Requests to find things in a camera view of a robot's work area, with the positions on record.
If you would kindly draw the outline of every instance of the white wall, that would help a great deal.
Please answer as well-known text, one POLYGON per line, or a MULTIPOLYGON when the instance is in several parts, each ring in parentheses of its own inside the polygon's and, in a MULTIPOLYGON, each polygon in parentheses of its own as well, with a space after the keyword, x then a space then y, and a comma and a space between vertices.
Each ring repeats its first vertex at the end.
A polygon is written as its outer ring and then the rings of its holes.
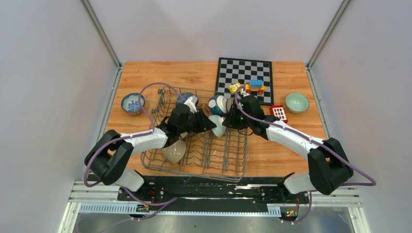
POLYGON ((377 180, 359 188, 373 233, 411 223, 410 9, 410 0, 353 1, 314 67, 333 136, 377 180))
POLYGON ((123 62, 307 62, 341 1, 90 0, 123 62))
POLYGON ((0 232, 57 232, 115 67, 78 0, 0 3, 0 232))

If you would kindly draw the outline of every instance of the metal wire rack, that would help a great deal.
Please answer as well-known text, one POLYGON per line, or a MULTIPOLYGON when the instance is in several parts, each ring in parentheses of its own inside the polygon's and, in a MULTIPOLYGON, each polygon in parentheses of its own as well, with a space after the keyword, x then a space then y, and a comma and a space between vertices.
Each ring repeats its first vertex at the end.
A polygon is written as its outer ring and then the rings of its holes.
MULTIPOLYGON (((175 88, 180 93, 195 94, 199 98, 197 108, 203 108, 206 115, 210 115, 207 106, 209 99, 219 94, 215 91, 175 88)), ((164 117, 170 116, 177 101, 177 94, 169 87, 159 89, 158 93, 160 98, 157 107, 152 109, 156 125, 164 117)), ((227 129, 225 135, 219 138, 212 131, 189 134, 183 139, 186 142, 185 155, 177 164, 168 162, 163 157, 162 149, 145 151, 140 159, 143 166, 150 170, 238 182, 246 171, 246 134, 247 130, 233 129, 227 129)))

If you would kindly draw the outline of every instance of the black and white checkered board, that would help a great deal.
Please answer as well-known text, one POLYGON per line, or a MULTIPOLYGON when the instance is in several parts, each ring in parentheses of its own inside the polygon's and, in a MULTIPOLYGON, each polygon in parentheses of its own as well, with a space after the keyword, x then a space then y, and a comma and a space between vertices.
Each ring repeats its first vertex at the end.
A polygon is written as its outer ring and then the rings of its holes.
POLYGON ((219 58, 216 91, 224 93, 225 98, 234 97, 227 87, 237 82, 245 84, 253 79, 262 80, 266 89, 262 95, 258 95, 257 92, 252 92, 252 95, 257 97, 260 104, 273 105, 272 62, 219 58))

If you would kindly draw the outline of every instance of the red and white box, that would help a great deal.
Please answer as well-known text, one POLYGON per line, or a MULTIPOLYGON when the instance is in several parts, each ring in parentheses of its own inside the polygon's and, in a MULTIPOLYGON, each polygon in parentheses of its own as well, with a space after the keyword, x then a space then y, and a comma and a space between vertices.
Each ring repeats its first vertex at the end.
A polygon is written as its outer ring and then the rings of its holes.
POLYGON ((286 112, 283 105, 272 105, 270 111, 273 116, 283 120, 285 123, 288 123, 288 118, 286 117, 286 112))

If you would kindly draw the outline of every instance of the wooden table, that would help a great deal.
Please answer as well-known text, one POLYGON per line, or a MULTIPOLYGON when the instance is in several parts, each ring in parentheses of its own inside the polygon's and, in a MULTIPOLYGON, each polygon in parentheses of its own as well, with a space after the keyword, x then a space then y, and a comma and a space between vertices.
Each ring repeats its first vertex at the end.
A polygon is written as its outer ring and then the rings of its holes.
MULTIPOLYGON (((123 68, 106 129, 114 129, 119 133, 147 130, 150 122, 144 114, 130 116, 122 110, 120 102, 124 96, 140 92, 145 85, 152 82, 214 91, 217 67, 218 62, 127 62, 123 68)), ((275 104, 286 107, 285 98, 291 92, 302 93, 310 102, 309 109, 302 114, 293 114, 286 110, 288 124, 312 136, 325 138, 304 64, 273 62, 272 67, 275 104)), ((162 86, 153 86, 143 93, 146 99, 145 108, 149 112, 157 104, 159 88, 162 86)), ((262 108, 265 114, 270 114, 268 106, 262 108)), ((141 164, 140 154, 131 157, 127 166, 143 175, 173 175, 145 169, 141 164)), ((305 159, 281 144, 266 141, 256 135, 248 137, 245 176, 285 176, 307 169, 308 163, 305 159)))

